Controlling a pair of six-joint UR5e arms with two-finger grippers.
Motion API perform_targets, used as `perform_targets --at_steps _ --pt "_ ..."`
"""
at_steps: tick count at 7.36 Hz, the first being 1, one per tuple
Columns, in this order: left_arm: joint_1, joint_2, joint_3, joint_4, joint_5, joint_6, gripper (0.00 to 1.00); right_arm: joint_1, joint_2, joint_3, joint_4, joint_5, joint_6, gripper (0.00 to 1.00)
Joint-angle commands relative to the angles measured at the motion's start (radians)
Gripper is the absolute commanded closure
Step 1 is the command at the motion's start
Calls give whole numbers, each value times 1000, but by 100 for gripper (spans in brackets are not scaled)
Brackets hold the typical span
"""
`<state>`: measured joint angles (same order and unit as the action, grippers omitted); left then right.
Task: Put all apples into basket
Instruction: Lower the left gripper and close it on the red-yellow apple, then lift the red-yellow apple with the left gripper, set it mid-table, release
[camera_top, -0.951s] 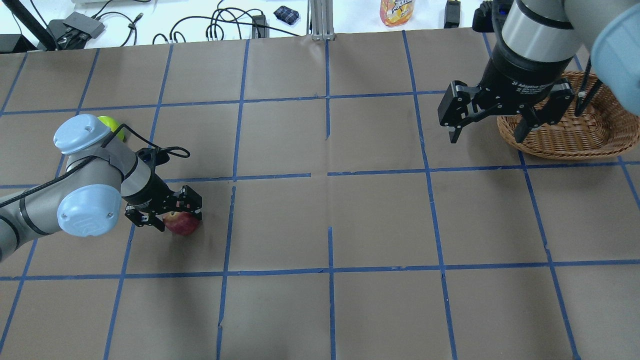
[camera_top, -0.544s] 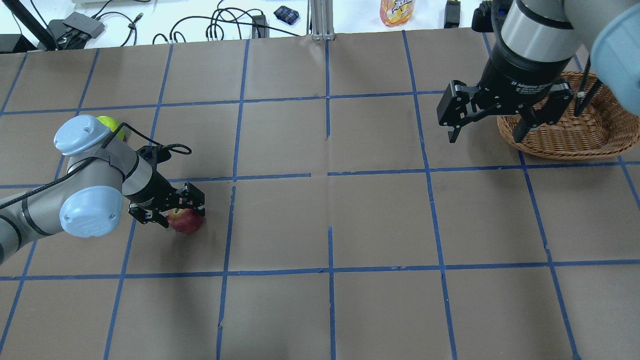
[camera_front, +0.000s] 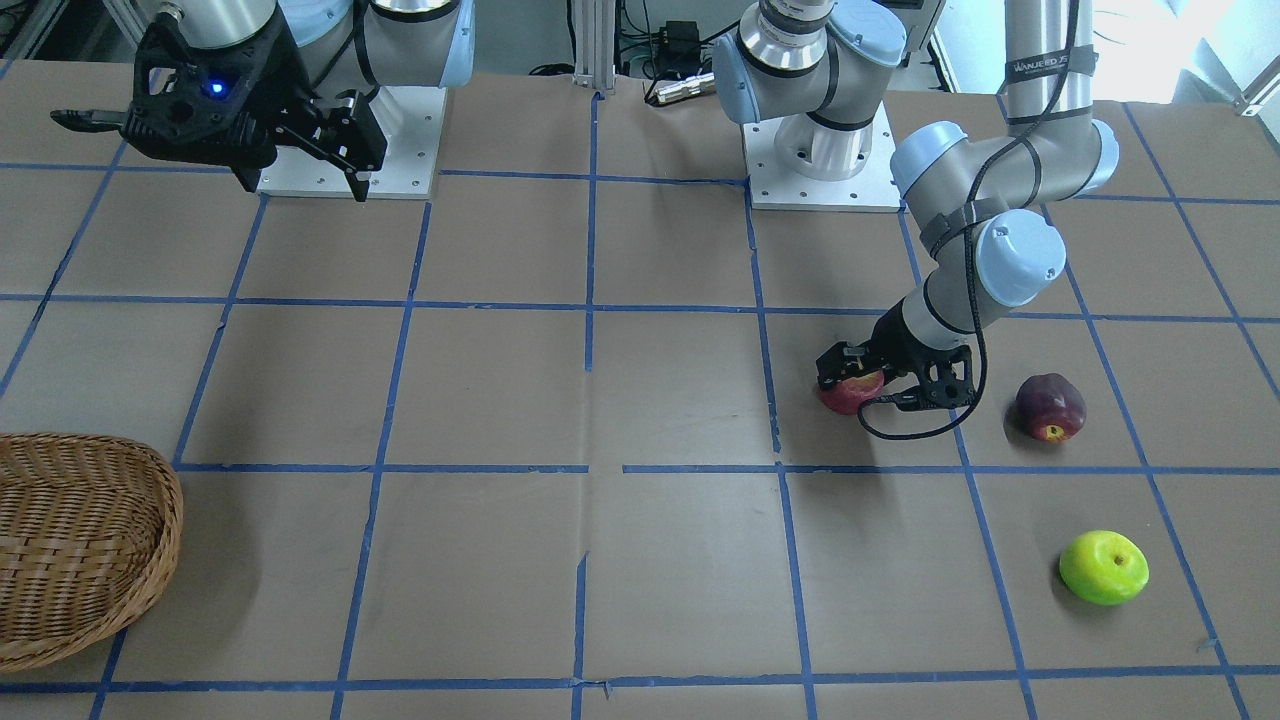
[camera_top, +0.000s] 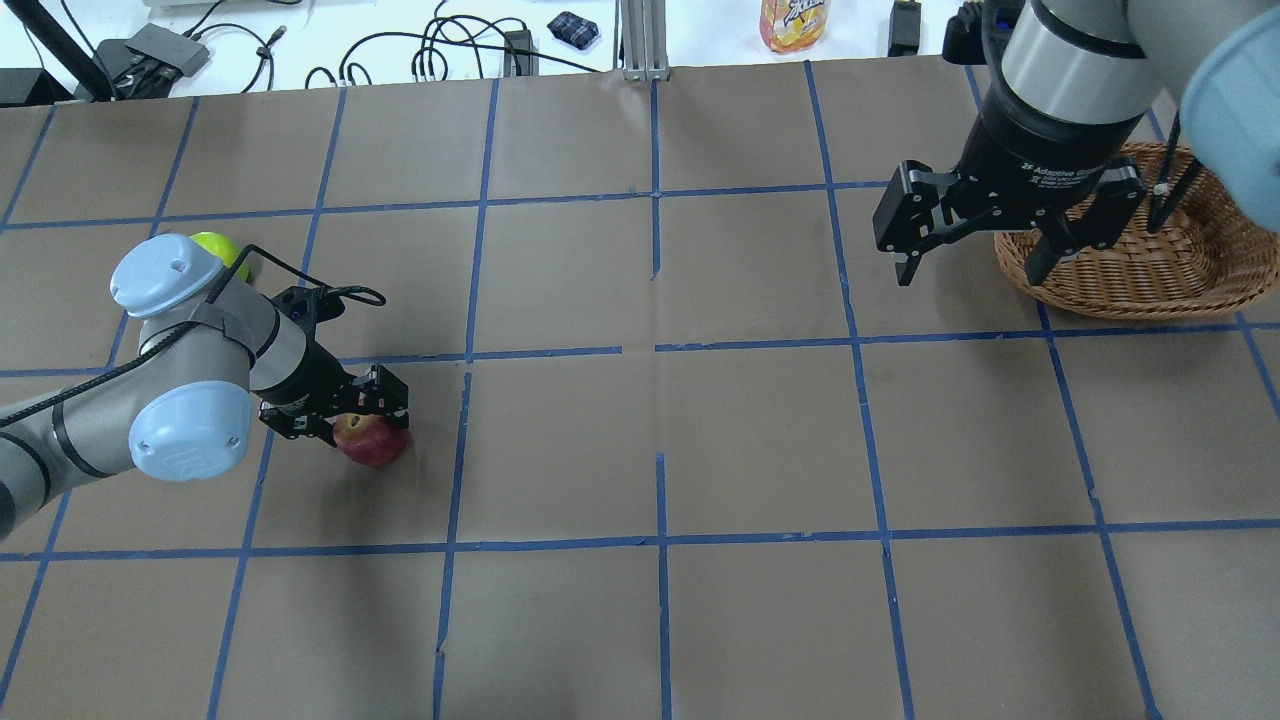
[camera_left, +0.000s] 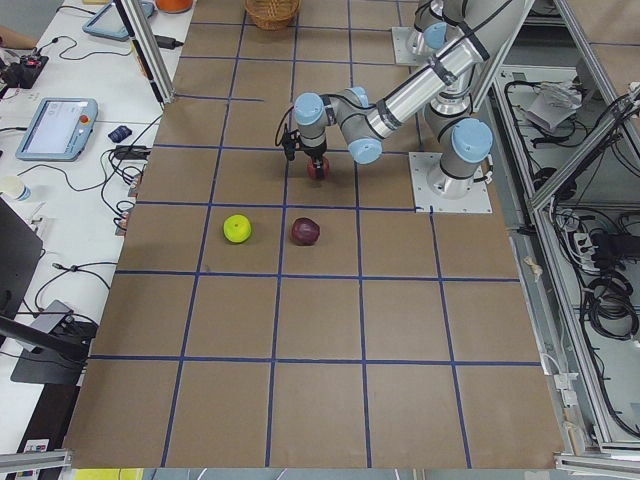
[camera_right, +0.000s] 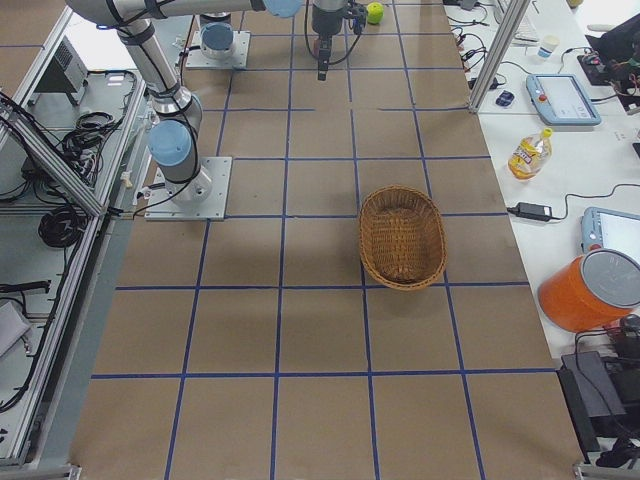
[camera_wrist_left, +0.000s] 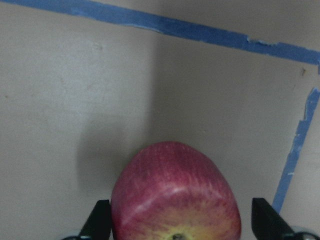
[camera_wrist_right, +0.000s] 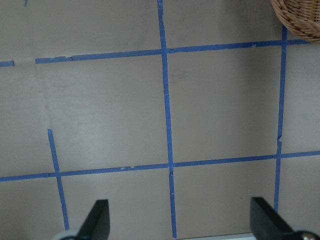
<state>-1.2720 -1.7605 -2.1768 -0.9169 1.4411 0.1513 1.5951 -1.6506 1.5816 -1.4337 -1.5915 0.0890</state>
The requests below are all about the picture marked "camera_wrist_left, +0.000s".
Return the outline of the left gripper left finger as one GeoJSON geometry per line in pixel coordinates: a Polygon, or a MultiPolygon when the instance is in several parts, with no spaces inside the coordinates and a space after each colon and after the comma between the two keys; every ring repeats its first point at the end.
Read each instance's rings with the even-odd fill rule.
{"type": "Polygon", "coordinates": [[[79,233],[80,240],[108,240],[112,218],[109,200],[98,200],[79,233]]]}

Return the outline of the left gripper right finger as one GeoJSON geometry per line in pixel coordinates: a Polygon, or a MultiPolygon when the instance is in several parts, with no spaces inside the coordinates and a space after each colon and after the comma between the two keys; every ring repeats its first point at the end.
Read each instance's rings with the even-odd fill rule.
{"type": "Polygon", "coordinates": [[[295,232],[264,199],[251,202],[251,229],[257,240],[293,240],[295,232]]]}

